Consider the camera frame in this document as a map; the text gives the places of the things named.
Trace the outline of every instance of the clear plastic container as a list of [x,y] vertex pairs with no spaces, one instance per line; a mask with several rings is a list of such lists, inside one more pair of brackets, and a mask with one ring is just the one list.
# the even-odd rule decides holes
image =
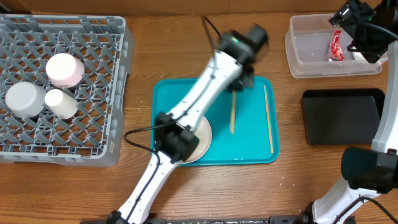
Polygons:
[[293,16],[285,36],[286,56],[290,72],[295,78],[340,77],[350,75],[372,75],[380,73],[387,54],[374,64],[366,60],[355,60],[347,46],[353,40],[344,30],[340,45],[345,60],[327,62],[330,39],[335,28],[328,22],[332,14]]

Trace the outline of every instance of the red packet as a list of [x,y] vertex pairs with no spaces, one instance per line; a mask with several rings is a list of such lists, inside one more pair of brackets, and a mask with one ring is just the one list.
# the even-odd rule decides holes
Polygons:
[[343,51],[341,49],[339,42],[340,35],[341,35],[341,30],[335,30],[333,36],[331,37],[328,56],[326,58],[326,61],[328,62],[344,60]]

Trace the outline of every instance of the wooden stick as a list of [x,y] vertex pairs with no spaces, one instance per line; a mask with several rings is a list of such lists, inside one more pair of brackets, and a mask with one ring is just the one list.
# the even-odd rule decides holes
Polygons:
[[231,131],[231,134],[235,134],[235,107],[236,107],[236,92],[232,91],[231,122],[229,123],[229,131]]
[[267,88],[265,85],[264,85],[264,94],[266,96],[266,111],[267,111],[267,122],[268,122],[269,145],[271,147],[271,154],[273,154],[274,153],[274,145],[272,143],[271,123],[269,122]]

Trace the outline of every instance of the wood surface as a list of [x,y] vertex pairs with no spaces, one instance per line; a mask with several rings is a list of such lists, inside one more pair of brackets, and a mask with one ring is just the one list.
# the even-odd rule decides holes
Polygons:
[[[346,0],[17,0],[32,12],[117,16],[337,11]],[[377,6],[381,0],[366,0]]]
[[[307,144],[300,106],[302,93],[330,88],[385,91],[388,63],[378,75],[296,80],[289,72],[284,42],[293,15],[209,17],[220,31],[245,31],[254,22],[268,31],[271,49],[255,66],[255,74],[268,78],[274,88],[281,150],[278,159],[268,165],[179,167],[160,191],[152,213],[166,219],[295,215],[309,202],[324,196],[338,180],[346,146]],[[152,89],[157,82],[198,77],[211,57],[198,16],[126,20],[136,43],[124,97],[124,132],[151,124]],[[132,135],[131,140],[150,146],[150,132]],[[123,141],[119,162],[109,168],[0,164],[0,223],[72,224],[106,218],[131,194],[149,156]],[[398,217],[396,190],[377,200]],[[390,223],[371,203],[355,215],[358,223]]]

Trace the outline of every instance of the tray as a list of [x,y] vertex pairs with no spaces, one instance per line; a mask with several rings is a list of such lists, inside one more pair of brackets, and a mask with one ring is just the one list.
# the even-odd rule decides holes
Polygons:
[[[131,70],[134,38],[115,16],[0,16],[0,162],[51,162],[113,166],[123,131],[123,94]],[[48,108],[20,119],[5,104],[7,90],[21,81],[55,88],[45,64],[68,53],[85,65],[76,87],[63,91],[78,101],[71,119]]]
[[[188,92],[196,78],[168,79],[156,84],[153,92],[152,122],[160,112],[168,112]],[[264,85],[267,88],[274,153],[271,154],[267,125]],[[213,139],[207,153],[199,160],[182,166],[267,164],[277,159],[280,151],[271,83],[254,78],[254,88],[236,93],[235,134],[229,131],[232,94],[224,91],[206,113]],[[151,146],[154,147],[154,132]]]

